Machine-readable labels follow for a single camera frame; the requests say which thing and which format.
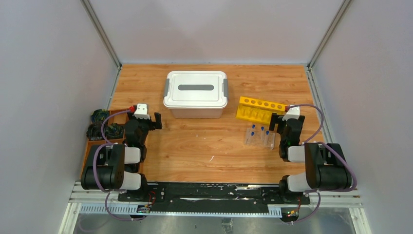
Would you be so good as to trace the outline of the pink plastic bin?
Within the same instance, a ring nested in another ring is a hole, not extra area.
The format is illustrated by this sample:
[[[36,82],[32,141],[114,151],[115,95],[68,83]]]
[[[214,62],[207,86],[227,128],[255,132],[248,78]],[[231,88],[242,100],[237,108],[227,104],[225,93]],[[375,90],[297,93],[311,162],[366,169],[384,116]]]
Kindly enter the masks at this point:
[[[169,109],[175,118],[220,118],[223,109]]]

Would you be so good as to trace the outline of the white plastic lid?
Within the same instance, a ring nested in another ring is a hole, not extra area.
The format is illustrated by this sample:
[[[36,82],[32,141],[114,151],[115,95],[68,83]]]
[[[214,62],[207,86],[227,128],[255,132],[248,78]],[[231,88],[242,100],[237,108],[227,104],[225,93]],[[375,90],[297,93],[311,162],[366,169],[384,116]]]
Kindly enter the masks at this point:
[[[228,80],[222,71],[171,71],[163,103],[169,109],[223,109],[228,97]]]

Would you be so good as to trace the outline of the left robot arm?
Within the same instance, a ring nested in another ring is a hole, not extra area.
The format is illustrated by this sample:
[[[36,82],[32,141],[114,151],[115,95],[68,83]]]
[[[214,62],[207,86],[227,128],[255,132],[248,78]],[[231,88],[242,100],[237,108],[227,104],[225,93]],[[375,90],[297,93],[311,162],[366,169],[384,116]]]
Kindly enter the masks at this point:
[[[104,193],[124,191],[137,201],[144,201],[152,193],[147,179],[139,173],[139,166],[147,154],[146,139],[150,131],[161,130],[162,115],[154,118],[145,109],[134,106],[124,111],[109,113],[105,119],[94,117],[88,137],[103,140],[92,145],[80,176],[84,190]]]

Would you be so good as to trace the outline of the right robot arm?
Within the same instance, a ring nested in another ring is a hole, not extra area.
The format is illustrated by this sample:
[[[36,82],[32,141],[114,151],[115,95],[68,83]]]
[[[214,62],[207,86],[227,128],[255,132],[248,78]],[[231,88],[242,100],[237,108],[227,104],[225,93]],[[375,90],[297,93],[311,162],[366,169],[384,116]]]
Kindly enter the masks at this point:
[[[276,113],[270,119],[269,129],[280,135],[280,158],[305,164],[303,173],[285,175],[279,182],[278,197],[287,204],[305,192],[346,192],[357,185],[339,144],[300,142],[304,120],[304,116],[286,118]]]

